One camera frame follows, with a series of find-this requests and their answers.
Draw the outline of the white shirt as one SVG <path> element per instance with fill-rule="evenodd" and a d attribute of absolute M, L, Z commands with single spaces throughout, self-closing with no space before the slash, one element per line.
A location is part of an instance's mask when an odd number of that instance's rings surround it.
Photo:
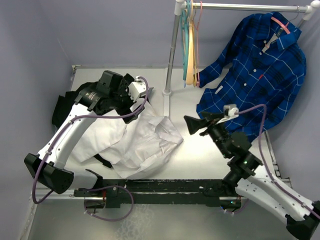
<path fill-rule="evenodd" d="M 149 102 L 136 120 L 98 118 L 82 135 L 71 157 L 83 163 L 100 155 L 125 179 L 143 179 L 163 167 L 183 137 L 170 119 L 156 114 Z"/>

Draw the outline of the pink wire hanger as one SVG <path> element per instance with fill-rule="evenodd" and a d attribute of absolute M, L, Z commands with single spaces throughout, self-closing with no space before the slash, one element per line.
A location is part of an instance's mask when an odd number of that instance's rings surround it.
<path fill-rule="evenodd" d="M 202 13 L 203 13 L 203 3 L 200 1 L 200 12 L 198 16 L 197 23 L 194 23 L 194 29 L 195 29 L 195 60 L 194 60 L 194 71 L 195 74 L 194 76 L 196 77 L 195 80 L 195 85 L 198 88 L 200 86 L 200 71 L 199 71 L 199 27 L 200 27 L 200 22 L 202 18 Z"/>

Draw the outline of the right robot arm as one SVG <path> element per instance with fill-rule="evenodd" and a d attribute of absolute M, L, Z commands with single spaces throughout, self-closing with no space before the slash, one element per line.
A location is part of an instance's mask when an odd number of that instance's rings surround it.
<path fill-rule="evenodd" d="M 204 129 L 201 136 L 210 136 L 224 158 L 229 159 L 229 173 L 222 190 L 228 196 L 236 193 L 269 211 L 285 223 L 287 231 L 298 240 L 312 238 L 320 224 L 320 203 L 297 193 L 274 173 L 262 157 L 250 152 L 251 143 L 243 132 L 229 134 L 224 122 L 239 116 L 233 107 L 224 113 L 204 112 L 202 119 L 185 115 L 191 135 Z"/>

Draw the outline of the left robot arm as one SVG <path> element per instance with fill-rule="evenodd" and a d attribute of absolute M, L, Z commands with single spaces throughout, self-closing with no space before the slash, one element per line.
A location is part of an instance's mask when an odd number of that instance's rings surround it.
<path fill-rule="evenodd" d="M 34 182 L 57 194 L 78 188 L 84 188 L 91 196 L 101 194 L 103 184 L 99 176 L 88 169 L 66 168 L 68 158 L 85 131 L 97 119 L 103 119 L 105 114 L 116 111 L 115 118 L 126 124 L 135 120 L 144 110 L 144 104 L 135 110 L 131 108 L 138 99 L 147 100 L 148 91 L 148 83 L 141 76 L 122 76 L 105 70 L 98 81 L 80 90 L 65 121 L 45 147 L 36 154 L 28 153 L 24 158 Z"/>

